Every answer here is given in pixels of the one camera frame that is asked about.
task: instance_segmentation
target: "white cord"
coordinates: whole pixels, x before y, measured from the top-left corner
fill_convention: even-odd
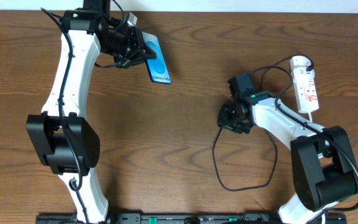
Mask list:
[[[311,112],[308,112],[308,115],[309,115],[309,121],[310,121],[310,122],[313,122],[313,119],[312,119],[312,117],[311,117]]]
[[[321,216],[321,224],[326,224],[326,214]]]

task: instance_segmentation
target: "wooden table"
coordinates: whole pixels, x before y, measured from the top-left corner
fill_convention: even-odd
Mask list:
[[[282,143],[271,184],[238,193],[219,185],[211,146],[220,106],[231,101],[227,80],[298,52],[316,65],[314,120],[347,131],[358,165],[358,15],[135,14],[139,27],[158,36],[173,83],[151,83],[145,65],[93,70],[88,121],[101,140],[97,169],[112,212],[242,213],[284,204],[294,189]],[[0,11],[0,223],[75,212],[68,189],[40,164],[25,130],[27,115],[39,114],[50,93],[60,44],[60,31],[40,11]],[[102,55],[98,62],[111,60]],[[278,92],[287,84],[285,74],[271,71],[265,88]],[[296,109],[293,90],[283,100]],[[264,183],[274,158],[259,128],[250,135],[224,131],[216,153],[229,187]],[[358,223],[358,210],[347,217]]]

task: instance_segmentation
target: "smartphone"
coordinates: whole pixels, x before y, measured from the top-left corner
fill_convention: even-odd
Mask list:
[[[158,38],[153,34],[142,32],[143,40],[157,54],[157,58],[146,60],[147,70],[150,79],[154,83],[171,84],[171,76],[169,75],[167,64],[162,55],[162,50]]]

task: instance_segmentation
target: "wooden tabletop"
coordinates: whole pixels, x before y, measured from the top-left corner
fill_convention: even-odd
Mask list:
[[[220,106],[231,101],[227,80],[299,52],[315,63],[314,121],[343,127],[358,165],[357,14],[135,15],[141,29],[158,36],[172,84],[150,82],[144,64],[93,70],[88,121],[101,140],[97,171],[112,212],[242,213],[287,202],[295,191],[282,143],[270,185],[237,193],[219,185],[211,146]],[[60,31],[42,12],[0,11],[0,223],[75,212],[68,189],[41,165],[25,130],[27,115],[39,114],[48,98],[60,44]],[[98,62],[111,60],[102,55]],[[259,80],[253,77],[256,86]],[[277,93],[287,84],[284,73],[271,71],[265,89]],[[293,89],[283,101],[296,110]],[[274,150],[260,128],[249,135],[223,131],[216,156],[223,182],[245,187],[267,180]],[[358,210],[346,215],[358,223]]]

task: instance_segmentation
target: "wood grain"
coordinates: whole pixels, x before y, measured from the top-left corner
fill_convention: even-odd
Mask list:
[[[294,190],[283,144],[271,184],[238,193],[219,185],[211,145],[218,110],[231,100],[227,80],[297,52],[316,64],[320,110],[314,120],[345,128],[358,164],[357,14],[135,14],[139,27],[158,36],[173,83],[151,83],[145,65],[93,71],[88,118],[101,139],[98,175],[112,212],[241,213],[285,203]],[[75,211],[25,130],[27,115],[39,113],[48,97],[59,56],[60,33],[47,16],[0,11],[0,223]],[[111,58],[102,55],[98,62]],[[258,86],[258,75],[254,81]],[[285,74],[271,71],[265,88],[277,92],[287,83]],[[283,100],[296,108],[293,91]],[[265,182],[274,159],[258,128],[250,135],[224,131],[216,153],[229,187]],[[358,210],[347,217],[358,223]]]

